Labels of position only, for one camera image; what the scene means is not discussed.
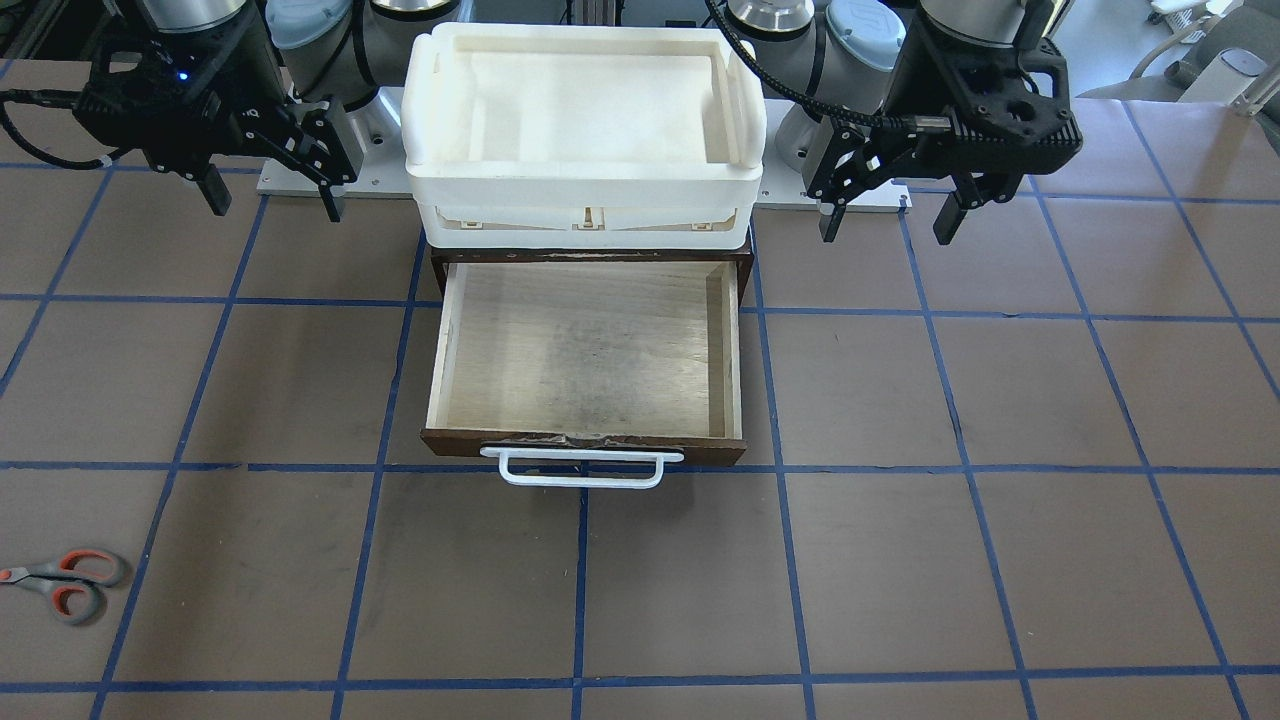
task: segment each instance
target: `cable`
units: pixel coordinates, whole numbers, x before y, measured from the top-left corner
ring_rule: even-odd
[[[1020,53],[1014,60],[1014,64],[1018,67],[1018,74],[1023,76],[1023,82],[1027,83],[1032,92],[1039,95],[1039,85],[1036,83],[1036,78],[1033,78],[1032,74],[1027,72],[1027,68],[1023,67],[1023,55]]]
[[[26,0],[0,0],[0,55],[9,51],[9,46],[18,38],[22,24],[27,20],[33,3]]]
[[[808,110],[809,114],[828,115],[837,120],[845,120],[846,123],[852,123],[864,127],[908,129],[908,120],[902,118],[887,118],[884,115],[868,115],[865,113],[856,113],[854,110],[850,110],[849,108],[841,108],[837,105],[832,105],[831,102],[823,102],[817,97],[812,97],[809,95],[805,95],[804,92],[799,92],[796,90],[787,87],[782,81],[771,76],[768,70],[762,68],[760,64],[755,61],[755,58],[753,58],[751,54],[748,53],[746,47],[742,46],[742,41],[739,40],[737,35],[732,29],[730,29],[728,22],[724,19],[724,15],[721,13],[719,8],[716,5],[716,0],[703,0],[703,3],[707,5],[707,10],[712,15],[712,22],[714,22],[716,27],[719,28],[721,35],[723,35],[724,40],[728,41],[730,47],[733,49],[733,53],[737,54],[737,56],[755,74],[755,77],[760,78],[760,82],[773,88],[773,91],[777,92],[778,95],[786,97],[787,100]]]
[[[719,0],[719,6],[723,8],[726,3],[728,3],[728,0]],[[699,27],[707,27],[709,24],[712,24],[712,17],[707,15],[707,19],[703,20],[703,24],[699,26]]]
[[[303,91],[298,91],[297,86],[293,87],[293,95],[297,96],[298,100],[306,100],[307,95],[315,92],[316,88],[320,87],[320,83],[323,83],[324,79],[329,77],[329,70],[333,69],[334,63],[338,61],[338,56],[342,55],[342,51],[347,47],[347,42],[351,41],[351,32],[353,26],[355,26],[355,18],[347,22],[347,29],[342,32],[342,40],[338,41],[338,45],[333,49],[333,53],[330,53],[329,56],[325,58],[324,64],[320,65],[320,72],[316,73],[316,77],[315,79],[311,81],[311,85]]]
[[[374,69],[369,67],[369,54],[365,51],[365,0],[353,0],[351,12],[355,13],[351,17],[351,24],[355,27],[352,41],[356,49],[356,68],[366,83],[378,87],[378,81],[374,79]]]
[[[69,110],[76,104],[76,97],[79,97],[78,92],[67,92],[60,90],[4,90],[0,91],[0,127],[4,128],[5,133],[14,141],[18,147],[22,147],[32,158],[64,168],[68,170],[96,170],[108,165],[101,158],[96,160],[64,160],[56,155],[50,155],[44,150],[32,145],[26,137],[18,132],[18,127],[13,124],[13,119],[9,118],[9,110],[5,108],[6,102],[19,102],[24,105],[40,105],[41,108],[55,108]],[[116,147],[106,154],[111,161],[119,160],[128,152],[132,147]]]

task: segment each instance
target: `white plastic bin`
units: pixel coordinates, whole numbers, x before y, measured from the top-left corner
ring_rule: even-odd
[[[413,44],[406,167],[436,247],[742,243],[759,79],[716,29],[445,23]]]

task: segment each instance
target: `white drawer handle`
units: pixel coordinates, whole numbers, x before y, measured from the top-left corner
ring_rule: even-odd
[[[513,486],[557,488],[620,488],[649,489],[658,487],[667,462],[680,462],[682,452],[643,450],[579,450],[572,447],[481,447],[480,455],[498,459],[498,473]],[[653,475],[648,478],[579,478],[559,475],[517,475],[511,471],[511,460],[599,460],[602,462],[653,462]]]

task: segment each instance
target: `open drawer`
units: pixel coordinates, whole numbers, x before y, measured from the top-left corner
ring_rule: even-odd
[[[653,487],[732,465],[742,439],[737,264],[448,265],[422,439],[517,484]],[[541,460],[653,461],[645,480],[515,475]]]

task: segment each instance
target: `grid line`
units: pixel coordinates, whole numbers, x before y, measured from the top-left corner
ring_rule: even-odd
[[[0,78],[8,72],[13,60],[6,61],[0,67]],[[1231,304],[1228,291],[1222,284],[1216,270],[1212,268],[1210,258],[1199,242],[1198,236],[1194,234],[1194,229],[1190,227],[1189,218],[1183,208],[1184,204],[1221,204],[1221,205],[1280,205],[1280,201],[1254,201],[1254,200],[1225,200],[1225,199],[1201,199],[1201,197],[1178,197],[1169,183],[1167,177],[1164,170],[1158,168],[1158,161],[1156,160],[1149,145],[1147,143],[1144,136],[1142,136],[1140,128],[1137,127],[1137,122],[1129,111],[1128,105],[1125,105],[1125,111],[1129,114],[1130,122],[1134,124],[1135,129],[1139,132],[1139,137],[1143,145],[1152,158],[1153,163],[1157,165],[1157,170],[1161,174],[1161,179],[1165,182],[1166,188],[1170,192],[1169,197],[1139,197],[1139,196],[1106,196],[1106,195],[1085,195],[1085,193],[1052,193],[1041,192],[1036,186],[1034,178],[1032,178],[1032,192],[1029,195],[1038,199],[1042,211],[1044,211],[1046,222],[1050,224],[1051,233],[1053,234],[1053,241],[1057,245],[1060,259],[1066,266],[1068,274],[1071,279],[1073,290],[1076,293],[1076,300],[1080,304],[1080,314],[1070,313],[1050,313],[1050,314],[1020,314],[1020,315],[1005,315],[1000,313],[968,313],[968,311],[951,311],[951,310],[929,310],[924,304],[924,287],[923,281],[919,277],[918,264],[914,256],[914,250],[911,247],[910,237],[906,233],[905,220],[900,218],[900,223],[904,223],[902,232],[905,234],[905,241],[908,246],[909,259],[911,263],[913,274],[915,275],[916,288],[920,293],[922,310],[879,310],[879,309],[806,309],[806,307],[767,307],[763,304],[762,292],[762,279],[759,273],[759,265],[755,273],[755,293],[756,293],[756,307],[742,309],[742,313],[754,313],[758,316],[759,329],[760,329],[760,343],[762,352],[764,355],[764,369],[765,369],[765,386],[769,401],[769,420],[771,420],[771,433],[774,442],[774,464],[773,465],[758,465],[758,466],[737,466],[737,468],[696,468],[696,466],[673,466],[668,471],[673,474],[678,473],[748,473],[748,471],[760,471],[760,473],[776,473],[778,480],[780,492],[780,506],[783,514],[783,542],[787,548],[787,564],[788,564],[788,580],[792,588],[794,600],[794,612],[796,618],[797,629],[797,648],[801,653],[801,673],[800,674],[782,674],[782,675],[755,675],[755,676],[727,676],[727,675],[699,675],[699,676],[635,676],[635,678],[582,678],[581,670],[581,633],[584,632],[585,620],[581,615],[576,618],[575,621],[575,669],[573,678],[489,678],[489,679],[387,679],[387,680],[349,680],[346,678],[346,670],[339,673],[337,680],[315,680],[315,682],[175,682],[175,683],[151,683],[151,682],[116,682],[114,680],[114,664],[118,661],[119,652],[123,647],[124,634],[128,629],[128,620],[132,616],[132,610],[137,600],[137,594],[141,589],[141,583],[143,579],[145,564],[147,562],[148,552],[143,553],[143,559],[140,562],[140,569],[137,577],[134,578],[133,587],[131,588],[129,601],[125,606],[125,619],[122,619],[122,625],[118,629],[115,643],[113,644],[111,656],[108,661],[108,670],[104,671],[104,679],[101,682],[88,682],[88,683],[0,683],[0,694],[5,693],[59,693],[59,692],[96,692],[95,708],[91,717],[97,717],[101,712],[101,703],[106,693],[131,693],[131,692],[333,692],[335,694],[335,707],[334,717],[340,715],[340,696],[346,691],[385,691],[385,689],[530,689],[530,688],[572,688],[576,697],[577,707],[575,712],[580,712],[580,697],[582,688],[612,688],[612,687],[707,687],[707,685],[753,685],[753,684],[782,684],[782,685],[801,685],[805,691],[806,701],[806,714],[810,719],[814,717],[813,711],[813,694],[812,688],[815,684],[858,684],[858,683],[929,683],[929,682],[979,682],[979,680],[1019,680],[1024,687],[1024,693],[1028,702],[1030,702],[1029,689],[1027,680],[1030,679],[1064,679],[1064,678],[1130,678],[1130,676],[1222,676],[1225,675],[1230,689],[1233,692],[1233,698],[1240,710],[1242,717],[1248,717],[1248,711],[1244,708],[1243,698],[1239,693],[1239,688],[1235,683],[1235,675],[1280,675],[1280,665],[1231,665],[1225,652],[1221,650],[1221,643],[1213,632],[1212,621],[1208,615],[1207,606],[1204,605],[1203,597],[1201,596],[1198,587],[1196,584],[1194,575],[1189,562],[1187,561],[1185,553],[1183,552],[1180,541],[1178,539],[1176,530],[1174,528],[1171,516],[1164,505],[1164,497],[1160,491],[1160,484],[1156,479],[1157,474],[1248,474],[1248,475],[1280,475],[1280,468],[1196,468],[1196,466],[1153,466],[1149,464],[1146,454],[1140,447],[1140,438],[1138,438],[1135,425],[1133,425],[1132,416],[1128,413],[1128,407],[1123,393],[1120,391],[1119,383],[1115,379],[1114,372],[1110,366],[1110,361],[1106,357],[1105,348],[1102,347],[1101,338],[1093,327],[1094,320],[1120,320],[1120,322],[1180,322],[1180,323],[1235,323],[1240,327],[1244,337],[1253,351],[1254,357],[1258,360],[1263,374],[1270,382],[1272,389],[1280,396],[1280,391],[1276,389],[1275,377],[1268,372],[1266,363],[1262,360],[1256,345],[1249,336],[1245,323],[1280,323],[1280,318],[1247,318],[1239,315],[1234,304]],[[0,163],[0,169],[3,168],[23,168],[23,169],[50,169],[59,170],[59,168],[52,168],[40,163]],[[237,290],[239,279],[243,275],[244,264],[248,260],[250,252],[252,250],[253,238],[259,231],[261,222],[261,214],[266,208],[268,199],[260,201],[259,218],[255,222],[253,229],[251,231],[251,237],[246,245],[244,255],[242,256],[242,265],[237,272],[237,279],[233,282],[232,293],[228,297],[159,297],[159,296],[69,296],[69,295],[56,295],[55,286],[56,281],[60,279],[61,270],[70,261],[70,255],[74,252],[78,245],[78,238],[83,236],[87,228],[93,209],[100,201],[106,183],[109,182],[114,172],[150,172],[148,168],[142,167],[124,167],[115,165],[104,170],[104,181],[99,187],[93,202],[90,210],[86,213],[84,220],[81,228],[77,231],[77,237],[73,238],[72,245],[68,247],[67,255],[63,259],[63,264],[59,266],[59,272],[55,273],[54,282],[51,282],[50,288],[45,293],[0,293],[0,301],[38,301],[40,307],[36,315],[32,318],[32,323],[28,327],[27,334],[19,348],[15,350],[14,357],[12,359],[9,366],[5,370],[3,380],[0,380],[0,395],[12,379],[13,372],[17,368],[19,357],[19,351],[24,351],[26,346],[29,343],[31,337],[36,332],[36,324],[40,316],[44,314],[45,309],[50,302],[61,301],[76,301],[76,302],[207,302],[207,304],[224,304],[223,320],[219,324],[219,331],[215,333],[214,342],[210,347],[210,354],[206,359],[205,373],[201,378],[201,384],[197,386],[196,396],[192,400],[192,406],[188,413],[188,421],[184,425],[183,437],[179,439],[178,448],[175,450],[174,460],[172,462],[77,462],[77,461],[3,461],[0,460],[0,469],[45,469],[45,470],[58,470],[58,469],[95,469],[95,470],[168,470],[169,477],[166,478],[165,489],[161,493],[161,500],[157,503],[155,516],[152,519],[151,530],[147,536],[146,547],[150,548],[155,539],[155,532],[160,521],[160,514],[164,509],[164,502],[168,497],[168,492],[172,491],[173,479],[178,471],[209,471],[227,468],[243,466],[241,462],[182,462],[180,454],[186,445],[186,437],[189,434],[189,429],[193,421],[193,416],[197,411],[202,392],[204,383],[207,380],[207,372],[211,369],[211,364],[218,352],[221,333],[225,331],[225,324],[232,307],[236,305],[352,305],[356,306],[390,306],[390,307],[403,307],[406,311],[406,320],[402,327],[401,347],[398,348],[397,370],[393,377],[392,388],[388,397],[388,415],[384,415],[384,428],[383,438],[380,441],[379,461],[374,465],[358,464],[358,465],[323,465],[323,464],[248,464],[247,469],[250,471],[259,473],[315,473],[315,471],[367,471],[376,473],[375,489],[371,492],[371,512],[366,521],[366,543],[371,538],[371,532],[376,523],[376,486],[385,473],[492,473],[492,468],[488,466],[474,466],[474,465],[393,465],[385,462],[385,446],[389,434],[389,423],[387,419],[394,410],[396,397],[398,392],[398,380],[403,368],[403,348],[404,340],[407,337],[407,328],[411,324],[412,311],[416,307],[439,307],[439,301],[416,301],[413,300],[413,292],[416,291],[417,282],[412,283],[410,290],[410,297],[407,301],[361,301],[361,300],[329,300],[329,299],[239,299],[237,297]],[[224,169],[224,173],[232,174],[256,174],[259,170],[247,168],[234,168]],[[946,190],[937,188],[911,188],[915,192],[922,193],[945,193]],[[1143,201],[1143,202],[1174,202],[1183,219],[1187,223],[1188,229],[1192,232],[1193,238],[1197,242],[1197,249],[1206,265],[1210,266],[1210,272],[1213,274],[1213,279],[1219,286],[1220,292],[1224,299],[1226,299],[1231,316],[1176,316],[1176,315],[1093,315],[1088,311],[1087,305],[1083,299],[1083,293],[1079,291],[1079,286],[1075,282],[1074,274],[1071,272],[1070,264],[1062,250],[1060,238],[1056,234],[1056,228],[1052,224],[1051,218],[1047,214],[1044,199],[1087,199],[1087,200],[1112,200],[1112,201]],[[420,254],[422,251],[422,245],[420,240]],[[420,273],[421,258],[415,260],[415,273]],[[787,314],[832,314],[832,315],[851,315],[851,314],[867,314],[867,315],[897,315],[897,316],[919,316],[927,323],[931,331],[931,342],[934,347],[936,360],[938,363],[940,374],[942,377],[943,386],[947,386],[946,369],[943,365],[941,347],[937,345],[937,337],[933,332],[932,318],[1007,318],[1007,319],[1055,319],[1055,320],[1083,320],[1091,329],[1091,336],[1094,340],[1094,345],[1100,352],[1100,359],[1107,370],[1108,382],[1111,382],[1112,391],[1116,395],[1117,402],[1121,405],[1125,420],[1128,423],[1130,436],[1135,442],[1135,447],[1139,452],[1139,459],[1142,464],[1139,466],[1056,466],[1056,465],[973,465],[966,457],[966,452],[963,448],[963,437],[959,434],[959,415],[954,406],[954,398],[948,398],[948,410],[952,413],[952,423],[957,432],[957,447],[961,448],[961,461],[963,465],[938,465],[938,466],[900,466],[900,468],[879,468],[879,466],[817,466],[817,465],[786,465],[782,460],[782,446],[778,428],[777,418],[777,405],[773,391],[773,375],[772,375],[772,359],[769,355],[769,345],[767,336],[767,316],[768,315],[787,315]],[[605,466],[599,466],[602,471],[608,471]],[[1219,665],[1172,665],[1172,666],[1144,666],[1144,667],[1073,667],[1073,669],[1018,669],[1018,670],[977,670],[977,671],[955,671],[955,673],[881,673],[881,674],[813,674],[808,666],[808,653],[806,642],[804,635],[804,619],[803,609],[799,597],[799,583],[796,575],[795,557],[794,557],[794,544],[791,538],[788,505],[786,501],[786,474],[787,473],[955,473],[965,474],[966,480],[970,483],[970,491],[974,496],[975,509],[979,514],[979,524],[982,525],[982,509],[980,497],[977,495],[977,486],[973,480],[974,473],[1010,473],[1010,471],[1033,471],[1033,473],[1120,473],[1120,474],[1139,474],[1148,478],[1148,483],[1157,501],[1161,511],[1162,520],[1170,539],[1174,543],[1175,552],[1179,556],[1180,565],[1183,568],[1184,575],[1192,587],[1193,596],[1196,597],[1198,609],[1201,610],[1202,619],[1206,623],[1206,629],[1215,643],[1215,651],[1219,653]],[[580,546],[582,543],[582,533],[586,528],[586,492],[582,493],[582,510],[580,514]],[[986,528],[983,527],[984,542],[989,538],[986,537]],[[367,544],[362,546],[362,562],[365,562],[365,570],[367,570]],[[995,548],[988,544],[988,559],[995,562]],[[579,597],[577,609],[579,612],[582,611],[585,606],[585,573],[586,573],[586,555],[580,552],[579,557]],[[997,584],[1000,584],[998,577],[996,578]],[[358,621],[358,594],[361,592],[360,579],[357,577],[357,585],[353,591],[353,606],[352,612],[348,615],[348,639],[353,643],[353,626],[352,619]],[[1011,629],[1011,615],[1006,618],[1006,629]],[[1016,643],[1016,634],[1011,637],[1011,642]],[[344,655],[347,656],[344,662],[349,664],[349,647],[344,646]]]
[[[755,222],[748,223],[748,238],[751,242],[751,254],[755,255],[755,272],[753,283],[756,306],[764,306],[764,275],[760,272],[763,263],[756,247]],[[809,634],[805,630],[804,602],[800,597],[800,570],[796,564],[795,536],[791,532],[791,503],[787,493],[787,474],[782,459],[782,429],[778,424],[778,397],[773,382],[773,354],[769,348],[769,327],[765,313],[756,313],[756,323],[760,333],[760,364],[764,370],[764,396],[769,407],[769,436],[773,441],[773,468],[772,471],[778,486],[778,512],[782,523],[782,551],[787,561],[787,584],[791,591],[792,624],[796,632],[796,653],[800,661],[801,691],[804,693],[804,711],[806,720],[818,719],[818,706],[813,697],[812,667],[809,665]]]
[[[230,290],[227,292],[227,302],[223,306],[223,314],[218,319],[218,329],[214,331],[212,341],[209,343],[209,352],[205,355],[205,364],[200,372],[200,379],[196,383],[196,391],[191,398],[191,406],[187,409],[187,418],[183,421],[182,432],[178,436],[178,445],[173,451],[173,460],[169,464],[169,471],[165,474],[164,486],[160,489],[160,497],[156,500],[155,512],[151,515],[151,525],[147,528],[146,541],[142,543],[142,553],[138,557],[138,566],[133,571],[133,580],[129,583],[129,596],[124,601],[124,612],[120,616],[120,624],[115,630],[115,639],[111,642],[111,652],[106,657],[106,667],[102,669],[102,680],[97,692],[93,696],[93,706],[90,710],[90,720],[99,720],[102,715],[102,707],[106,703],[106,696],[111,682],[115,679],[115,669],[120,661],[120,653],[124,650],[124,641],[129,634],[129,626],[133,624],[133,612],[138,606],[138,596],[142,592],[142,584],[147,577],[147,569],[151,566],[151,548],[155,546],[156,534],[160,532],[160,520],[164,516],[165,506],[169,503],[169,497],[173,495],[174,484],[178,479],[179,466],[182,464],[183,452],[187,450],[187,441],[191,438],[191,429],[196,424],[196,414],[200,411],[200,401],[205,396],[205,389],[209,387],[209,377],[214,370],[214,361],[218,359],[218,350],[221,346],[223,337],[227,333],[227,325],[230,322],[232,310],[234,304],[232,299],[239,292],[241,281],[244,279],[244,270],[248,268],[248,259],[253,254],[253,243],[257,240],[257,233],[262,227],[262,217],[266,214],[268,197],[262,197],[257,205],[257,214],[253,218],[253,225],[250,228],[248,238],[244,241],[244,250],[241,254],[239,265],[236,268],[236,277],[232,279]]]
[[[1125,105],[1125,111],[1128,113],[1128,105]],[[1036,179],[1032,178],[1032,187],[1036,187]],[[1048,211],[1048,204],[1044,201],[1043,196],[1037,195],[1037,202],[1039,204],[1041,213],[1044,217],[1044,223],[1048,225],[1050,237],[1053,240],[1053,246],[1057,249],[1059,258],[1062,260],[1062,268],[1066,270],[1068,281],[1071,284],[1071,291],[1075,293],[1075,301],[1080,306],[1080,311],[1088,315],[1089,305],[1084,297],[1084,291],[1080,287],[1079,281],[1075,277],[1075,270],[1071,268],[1071,261],[1066,255],[1066,247],[1062,245],[1062,238],[1057,232],[1057,225],[1053,223],[1053,218]],[[1174,519],[1169,514],[1169,507],[1165,503],[1164,492],[1160,488],[1160,480],[1156,479],[1156,473],[1152,471],[1151,460],[1147,456],[1147,451],[1142,445],[1142,437],[1138,433],[1138,427],[1133,420],[1133,414],[1129,410],[1129,402],[1125,400],[1124,392],[1120,388],[1120,380],[1115,374],[1115,368],[1111,365],[1111,359],[1107,355],[1106,347],[1102,345],[1102,337],[1098,334],[1098,329],[1092,319],[1084,320],[1085,327],[1089,331],[1089,337],[1093,340],[1093,346],[1097,350],[1098,360],[1102,364],[1102,370],[1107,375],[1107,383],[1111,386],[1111,392],[1115,395],[1116,405],[1120,409],[1120,414],[1124,418],[1125,428],[1129,432],[1129,438],[1133,441],[1134,450],[1138,452],[1138,461],[1146,469],[1147,484],[1151,488],[1152,498],[1156,502],[1156,507],[1160,512],[1160,519],[1165,525],[1165,530],[1169,534],[1169,542],[1172,546],[1174,553],[1178,557],[1178,564],[1183,571],[1183,577],[1187,580],[1187,585],[1190,589],[1192,598],[1196,602],[1196,609],[1199,612],[1201,620],[1204,625],[1204,632],[1208,634],[1210,643],[1213,646],[1213,653],[1217,656],[1219,665],[1221,667],[1221,674],[1226,678],[1228,688],[1231,691],[1231,698],[1235,702],[1235,707],[1240,714],[1242,720],[1251,720],[1249,711],[1244,706],[1244,697],[1240,694],[1239,684],[1235,682],[1235,676],[1231,673],[1230,662],[1226,657],[1226,651],[1222,648],[1222,641],[1217,635],[1217,630],[1213,626],[1213,619],[1210,615],[1208,605],[1204,602],[1204,596],[1201,593],[1199,583],[1196,580],[1196,574],[1192,571],[1190,562],[1187,560],[1187,553],[1183,550],[1181,539],[1178,537],[1178,529],[1174,527]]]
[[[978,520],[978,530],[982,534],[983,550],[987,555],[987,565],[991,569],[991,579],[996,589],[996,600],[1000,603],[1000,615],[1005,624],[1005,634],[1009,637],[1009,650],[1014,659],[1014,669],[1018,674],[1018,684],[1023,692],[1023,703],[1027,706],[1027,717],[1037,720],[1039,714],[1036,710],[1036,697],[1032,693],[1030,679],[1027,675],[1027,662],[1023,660],[1021,643],[1018,641],[1018,629],[1014,626],[1014,611],[1009,605],[1009,593],[1005,591],[1004,575],[1000,571],[1000,559],[996,556],[996,543],[991,537],[991,528],[987,524],[987,511],[982,505],[982,492],[978,488],[978,478],[973,471],[969,460],[969,448],[964,439],[964,428],[960,424],[960,411],[956,406],[955,393],[951,388],[951,377],[947,373],[946,359],[942,356],[942,343],[938,341],[938,331],[933,322],[933,313],[929,310],[928,293],[924,291],[924,278],[920,274],[920,265],[915,258],[915,247],[911,243],[911,231],[906,227],[906,213],[900,211],[897,224],[902,232],[902,243],[906,246],[906,258],[911,265],[911,277],[915,281],[915,292],[920,299],[920,310],[924,313],[924,329],[929,336],[929,346],[933,348],[933,360],[937,365],[938,379],[942,383],[942,395],[947,402],[947,414],[951,418],[951,430],[955,434],[956,451],[960,454],[960,464],[964,470],[965,484],[969,488],[969,498],[973,502],[974,515]]]
[[[0,302],[114,302],[114,304],[174,304],[174,305],[221,305],[225,297],[215,296],[182,296],[182,295],[72,295],[72,293],[38,293],[38,292],[0,292]],[[339,297],[237,297],[234,305],[273,305],[273,306],[308,306],[308,307],[431,307],[440,309],[444,304],[439,300],[376,300],[376,299],[339,299]],[[865,316],[892,316],[892,318],[923,318],[924,313],[918,309],[893,307],[781,307],[781,306],[750,306],[741,307],[741,314],[767,314],[767,315],[865,315]],[[931,310],[934,318],[960,318],[979,320],[1105,320],[1116,323],[1226,323],[1226,324],[1280,324],[1277,316],[1265,315],[1137,315],[1137,314],[1096,314],[1096,313],[1000,313],[996,310]]]
[[[155,305],[223,305],[225,297],[209,295],[84,295],[84,293],[37,293],[0,292],[0,301],[47,301],[47,302],[115,302],[115,304],[155,304]],[[375,300],[340,297],[237,297],[232,305],[291,305],[316,307],[443,307],[439,300]]]
[[[404,319],[401,323],[399,343],[396,347],[396,373],[392,375],[387,392],[387,407],[383,410],[383,428],[378,441],[378,461],[374,482],[369,491],[369,509],[365,515],[365,532],[360,544],[360,560],[356,565],[356,582],[351,596],[351,609],[347,614],[347,630],[342,642],[342,656],[338,661],[338,680],[333,692],[332,720],[342,717],[342,705],[346,698],[347,676],[351,673],[351,655],[356,647],[356,630],[360,626],[360,607],[365,596],[365,579],[369,575],[369,557],[374,547],[374,530],[378,524],[378,502],[381,498],[383,478],[385,477],[387,454],[390,447],[392,427],[396,420],[396,401],[399,398],[399,383],[404,373],[404,356],[408,354],[410,332],[413,328],[413,297],[422,274],[426,258],[426,232],[419,231],[417,251],[413,255],[413,269],[410,273],[408,296],[404,301]]]
[[[582,461],[579,473],[586,477],[588,461]],[[570,719],[582,720],[582,665],[586,661],[586,553],[590,539],[591,496],[588,488],[579,491],[577,512],[577,570],[573,580],[573,692],[570,702]]]
[[[49,281],[49,287],[45,290],[45,295],[52,295],[58,290],[58,283],[63,281],[63,275],[67,273],[67,268],[72,263],[72,256],[76,255],[76,250],[79,247],[81,241],[84,240],[84,233],[88,231],[88,224],[93,219],[93,213],[97,211],[97,206],[102,202],[102,196],[106,195],[106,186],[111,183],[111,177],[114,173],[108,169],[102,174],[102,182],[97,184],[97,191],[93,193],[93,199],[88,204],[88,209],[84,210],[84,217],[81,219],[81,224],[76,228],[76,234],[72,236],[70,243],[67,246],[67,252],[63,254],[61,261],[58,264],[58,269],[54,270],[54,277]],[[5,368],[3,375],[0,375],[0,397],[4,397],[5,391],[9,388],[9,383],[13,380],[14,374],[18,372],[18,365],[22,363],[23,355],[26,355],[27,348],[31,346],[31,340],[36,336],[36,329],[40,328],[40,320],[44,319],[45,311],[49,310],[49,300],[41,300],[40,305],[36,307],[36,313],[31,316],[31,322],[27,323],[27,332],[23,333],[22,340],[18,342],[18,347],[14,348],[13,356],[9,359],[9,365]]]
[[[83,461],[83,460],[0,460],[0,470],[97,470],[97,471],[164,471],[172,468],[170,462],[137,462],[137,461]],[[244,468],[250,473],[374,473],[375,464],[246,464],[246,462],[179,462],[178,470],[183,473],[207,473],[214,470],[232,470]],[[626,473],[626,465],[611,465],[607,462],[593,464],[593,468],[602,473]],[[671,465],[664,469],[668,474],[760,474],[774,473],[777,465]],[[1254,475],[1271,477],[1280,475],[1280,468],[1247,468],[1247,466],[1178,466],[1178,465],[1048,465],[1048,464],[988,464],[970,465],[974,473],[1056,473],[1056,474],[1084,474],[1084,475]],[[538,469],[543,471],[556,471],[558,474],[573,473],[577,468],[571,465],[532,465],[512,464],[513,470]],[[489,465],[408,465],[388,462],[383,470],[393,474],[436,475],[436,474],[483,474],[493,473]],[[961,474],[964,465],[782,465],[786,474],[820,474],[837,473],[846,475],[858,474]]]
[[[1236,665],[1236,675],[1280,676],[1280,665]],[[1114,667],[1028,669],[1032,680],[1120,679],[1120,678],[1198,678],[1221,676],[1217,665],[1137,665]],[[527,691],[582,688],[689,688],[800,685],[872,685],[928,683],[1015,682],[1016,670],[942,670],[918,673],[818,673],[808,678],[790,673],[773,675],[611,675],[599,678],[387,678],[348,680],[346,689],[357,691]],[[87,693],[101,687],[97,682],[0,683],[0,694]],[[334,692],[337,680],[116,680],[110,693],[244,693],[244,692]]]
[[[1124,108],[1125,115],[1129,118],[1129,124],[1132,124],[1133,129],[1138,133],[1138,140],[1142,142],[1143,150],[1147,151],[1147,156],[1151,158],[1151,163],[1156,167],[1156,173],[1160,174],[1160,182],[1165,183],[1165,190],[1169,192],[1169,197],[1174,201],[1174,208],[1178,209],[1178,214],[1181,217],[1183,224],[1187,227],[1187,232],[1192,236],[1192,242],[1196,243],[1196,251],[1199,252],[1201,259],[1204,261],[1204,266],[1208,269],[1210,277],[1213,278],[1213,284],[1217,286],[1217,291],[1222,295],[1222,300],[1226,302],[1226,309],[1231,313],[1231,316],[1235,318],[1236,325],[1244,336],[1244,342],[1249,346],[1249,352],[1253,354],[1253,359],[1258,363],[1258,368],[1262,369],[1262,377],[1265,377],[1267,379],[1267,384],[1271,386],[1271,393],[1275,395],[1276,398],[1280,398],[1280,384],[1276,384],[1276,379],[1271,375],[1271,370],[1267,368],[1267,363],[1263,360],[1262,352],[1258,350],[1257,343],[1253,342],[1253,334],[1249,333],[1248,325],[1245,325],[1244,320],[1240,319],[1240,313],[1235,309],[1235,301],[1231,300],[1231,293],[1226,291],[1226,283],[1222,282],[1222,277],[1217,273],[1217,268],[1213,266],[1213,260],[1208,256],[1208,251],[1204,249],[1204,243],[1201,241],[1199,233],[1196,231],[1196,225],[1192,224],[1190,215],[1187,214],[1187,208],[1183,208],[1183,201],[1178,197],[1174,184],[1169,181],[1165,168],[1160,165],[1160,158],[1156,158],[1156,152],[1147,141],[1147,135],[1142,132],[1142,126],[1138,124],[1138,118],[1134,117],[1133,109],[1129,108],[1128,102],[1121,104],[1121,106]]]

